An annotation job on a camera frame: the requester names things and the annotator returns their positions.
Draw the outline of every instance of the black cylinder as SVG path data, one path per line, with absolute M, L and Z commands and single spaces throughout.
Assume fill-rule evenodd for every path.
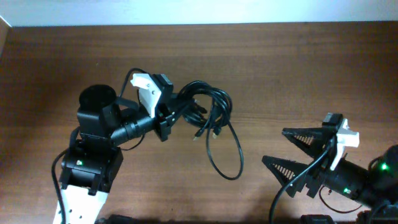
M 134 117 L 128 118 L 111 135 L 114 146 L 118 146 L 128 140 L 138 138 L 143 134 L 152 131 L 155 128 L 155 118 L 143 110 L 140 110 Z
M 369 184 L 369 172 L 345 159 L 340 160 L 333 172 L 326 175 L 325 186 L 360 204 L 373 207 L 376 192 Z
M 77 118 L 80 132 L 108 138 L 121 120 L 119 106 L 115 104 L 116 93 L 107 85 L 93 85 L 79 97 L 80 107 Z

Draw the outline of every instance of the wooden table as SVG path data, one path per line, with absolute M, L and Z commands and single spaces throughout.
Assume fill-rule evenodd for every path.
M 11 29 L 0 59 L 0 222 L 52 223 L 50 166 L 78 126 L 80 92 L 96 83 L 119 92 L 131 67 L 167 74 L 176 91 L 192 80 L 226 90 L 244 173 L 236 181 L 221 178 L 205 138 L 193 142 L 197 129 L 181 119 L 168 141 L 149 133 L 124 153 L 100 217 L 266 220 L 280 185 L 262 156 L 311 161 L 280 134 L 283 127 L 319 127 L 327 112 L 343 113 L 361 133 L 348 160 L 363 167 L 397 144 L 397 37 L 396 22 Z M 135 100 L 131 86 L 124 96 Z M 236 174 L 238 153 L 227 128 L 211 146 L 221 169 Z M 356 218 L 305 193 L 284 194 L 277 216 Z M 340 210 L 357 206 L 325 195 Z

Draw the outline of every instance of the green led light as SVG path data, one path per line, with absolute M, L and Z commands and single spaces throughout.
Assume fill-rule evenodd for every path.
M 349 194 L 349 193 L 351 193 L 351 190 L 348 189 L 348 188 L 345 188 L 343 192 L 346 193 L 346 194 Z
M 387 166 L 386 163 L 381 164 L 381 170 L 388 170 L 389 167 Z

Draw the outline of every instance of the black mechanical part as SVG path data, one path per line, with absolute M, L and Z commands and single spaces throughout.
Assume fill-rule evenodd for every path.
M 114 130 L 111 135 L 112 145 L 118 146 L 152 131 L 155 128 L 155 122 L 155 118 L 148 116 L 148 112 L 141 106 L 139 111 L 132 111 Z
M 398 223 L 398 205 L 385 206 L 381 211 L 374 214 L 370 220 L 371 211 L 363 211 L 358 214 L 356 223 L 366 224 L 372 221 L 377 224 Z
M 141 138 L 140 138 L 140 140 L 138 141 L 137 144 L 135 144 L 134 146 L 132 146 L 132 147 L 130 147 L 130 148 L 128 148 L 128 149 L 122 149 L 122 151 L 130 151 L 130 150 L 135 149 L 136 147 L 138 147 L 138 146 L 142 143 L 142 141 L 144 140 L 144 138 L 145 138 L 145 134 L 143 134 L 143 135 L 141 136 Z
M 93 85 L 79 97 L 77 118 L 80 136 L 87 144 L 104 144 L 121 122 L 115 91 L 107 85 Z
M 172 133 L 172 126 L 175 122 L 173 111 L 170 111 L 165 104 L 157 105 L 156 118 L 158 122 L 155 124 L 155 133 L 162 142 L 166 141 L 169 134 Z
M 302 215 L 300 224 L 335 224 L 329 215 Z
M 101 218 L 95 221 L 95 224 L 137 224 L 137 223 L 144 223 L 144 222 L 137 220 L 135 218 L 125 217 L 122 215 L 111 215 L 108 219 Z
M 387 207 L 398 206 L 398 146 L 392 146 L 382 157 L 374 159 L 368 170 L 342 158 L 336 169 L 332 171 L 329 168 L 335 157 L 336 133 L 342 120 L 341 114 L 328 114 L 322 123 L 322 128 L 284 128 L 282 134 L 311 157 L 316 157 L 326 147 L 331 149 L 320 166 L 298 178 L 286 191 L 289 196 L 294 197 L 295 193 L 300 192 L 306 185 L 309 189 L 307 195 L 314 198 L 318 189 L 324 185 L 372 208 L 367 220 L 369 223 L 372 217 L 381 216 Z M 306 164 L 276 157 L 264 156 L 262 161 L 283 186 L 308 168 Z M 390 215 L 389 219 L 396 220 L 397 217 L 398 213 L 395 213 Z
M 352 210 L 348 210 L 348 211 L 340 211 L 340 210 L 337 210 L 337 209 L 335 209 L 335 208 L 332 208 L 330 205 L 328 205 L 327 203 L 326 203 L 326 201 L 323 199 L 323 197 L 322 197 L 322 190 L 325 188 L 325 186 L 322 186 L 321 187 L 321 189 L 319 190 L 319 192 L 318 192 L 318 195 L 319 195 L 319 199 L 322 201 L 322 203 L 326 206 L 326 207 L 328 207 L 330 210 L 332 210 L 332 211 L 334 211 L 334 212 L 337 212 L 337 213 L 340 213 L 340 214 L 349 214 L 349 213 L 351 213 L 351 212 L 355 212 L 355 211 L 357 211 L 358 209 L 360 209 L 360 208 L 362 208 L 362 205 L 360 205 L 360 206 L 358 206 L 357 208 L 355 208 L 355 209 L 352 209 Z
M 157 104 L 158 105 L 167 104 L 173 93 L 174 87 L 172 82 L 169 80 L 169 78 L 166 77 L 165 74 L 153 74 L 151 75 L 151 78 L 156 84 L 156 86 L 162 92 Z
M 345 159 L 340 160 L 334 171 L 327 169 L 320 175 L 325 177 L 325 186 L 369 208 L 382 197 L 369 184 L 368 170 Z
M 123 161 L 120 148 L 90 152 L 84 147 L 84 143 L 79 142 L 65 155 L 60 177 L 61 188 L 75 185 L 89 188 L 89 195 L 96 195 L 97 191 L 109 193 Z
M 326 158 L 326 156 L 328 155 L 330 148 L 329 147 L 325 147 L 322 150 L 322 153 L 316 158 L 314 159 L 314 161 L 312 161 L 307 168 L 305 168 L 305 170 L 303 170 L 301 173 L 299 173 L 297 176 L 293 177 L 291 180 L 289 180 L 285 185 L 283 185 L 280 190 L 278 191 L 278 193 L 275 195 L 272 203 L 271 203 L 271 207 L 269 209 L 269 216 L 268 216 L 268 221 L 270 224 L 273 224 L 274 222 L 274 212 L 275 212 L 275 208 L 276 205 L 280 199 L 280 197 L 282 196 L 282 194 L 289 188 L 292 186 L 292 184 L 295 183 L 296 180 L 299 180 L 299 178 L 301 178 L 301 176 L 304 176 L 307 172 L 310 172 L 311 170 L 313 170 L 314 168 L 316 168 L 317 166 L 319 166 L 319 164 L 324 160 L 324 158 Z

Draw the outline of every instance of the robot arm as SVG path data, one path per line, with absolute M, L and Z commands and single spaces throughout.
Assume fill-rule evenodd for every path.
M 359 133 L 349 130 L 348 120 L 342 114 L 329 113 L 321 128 L 284 128 L 282 134 L 314 159 L 328 151 L 327 156 L 311 169 L 295 161 L 271 156 L 262 158 L 280 184 L 285 187 L 291 183 L 286 186 L 289 196 L 294 197 L 296 192 L 301 192 L 306 186 L 307 195 L 314 198 L 324 185 L 371 208 L 375 216 L 380 215 L 381 210 L 395 209 L 389 218 L 398 220 L 398 146 L 388 149 L 382 157 L 371 162 L 369 169 L 364 169 L 345 157 L 341 158 L 345 146 L 357 147 L 359 144 Z M 274 209 L 275 206 L 271 207 L 270 223 Z
M 135 71 L 142 72 L 134 74 L 131 80 L 133 86 L 139 87 L 139 103 L 122 98 L 127 81 Z M 155 131 L 161 141 L 166 141 L 172 126 L 181 116 L 200 128 L 196 138 L 207 130 L 207 141 L 211 130 L 219 134 L 223 126 L 229 126 L 241 158 L 239 174 L 236 177 L 222 174 L 216 168 L 206 144 L 208 156 L 224 178 L 234 180 L 240 177 L 243 152 L 229 122 L 232 112 L 229 95 L 202 81 L 189 83 L 178 94 L 172 92 L 173 84 L 165 75 L 151 75 L 132 68 L 119 96 L 107 85 L 93 85 L 80 94 L 77 112 L 80 128 L 72 132 L 70 147 L 56 158 L 52 166 L 58 196 L 53 224 L 94 223 L 123 161 L 122 149 L 118 146 L 134 138 L 141 137 L 142 140 L 149 131 Z M 196 94 L 213 99 L 208 119 L 203 116 L 207 111 L 193 98 Z M 76 139 L 79 130 L 81 139 Z M 59 179 L 62 184 L 59 187 L 55 165 L 63 155 Z

